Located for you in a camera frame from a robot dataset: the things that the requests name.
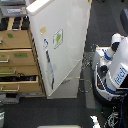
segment wooden drawer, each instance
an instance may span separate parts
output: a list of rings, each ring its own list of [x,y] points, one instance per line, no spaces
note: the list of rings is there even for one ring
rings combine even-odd
[[[37,67],[33,66],[15,66],[0,67],[0,76],[17,76],[17,75],[38,75]]]
[[[0,49],[31,48],[28,30],[0,31]]]
[[[38,76],[35,81],[0,82],[0,93],[36,91],[40,91]]]
[[[31,49],[0,50],[0,66],[35,65]]]

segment drawer handle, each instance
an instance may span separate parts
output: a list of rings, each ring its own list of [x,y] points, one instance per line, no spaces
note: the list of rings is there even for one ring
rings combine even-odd
[[[2,43],[2,39],[0,39],[0,44]]]
[[[1,72],[0,75],[14,75],[16,74],[16,71],[14,72]]]
[[[6,61],[0,61],[0,63],[8,63],[9,59],[7,59]]]
[[[1,87],[1,92],[18,92],[20,90],[20,86],[18,85],[17,90],[3,90],[3,86]]]

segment white robot body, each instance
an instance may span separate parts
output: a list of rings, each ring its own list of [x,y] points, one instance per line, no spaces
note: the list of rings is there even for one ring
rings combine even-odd
[[[120,43],[116,54],[113,56],[109,67],[110,79],[114,86],[120,88],[128,74],[128,38],[125,37]]]
[[[95,89],[107,101],[118,99],[128,89],[122,86],[128,74],[128,37],[114,34],[111,47],[102,48],[101,53],[97,49],[92,63],[92,69],[95,67]]]

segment white cabinet door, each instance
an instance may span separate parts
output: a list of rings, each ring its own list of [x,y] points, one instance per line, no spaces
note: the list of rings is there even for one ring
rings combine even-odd
[[[38,0],[27,7],[48,96],[83,58],[90,8],[88,0]]]

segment cabinet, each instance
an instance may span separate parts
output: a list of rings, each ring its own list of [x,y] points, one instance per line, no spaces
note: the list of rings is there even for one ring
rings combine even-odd
[[[7,21],[3,29],[0,24],[0,93],[35,92],[35,97],[45,96],[30,28],[22,28],[24,18],[19,19],[3,18]],[[12,29],[14,21],[19,28]]]

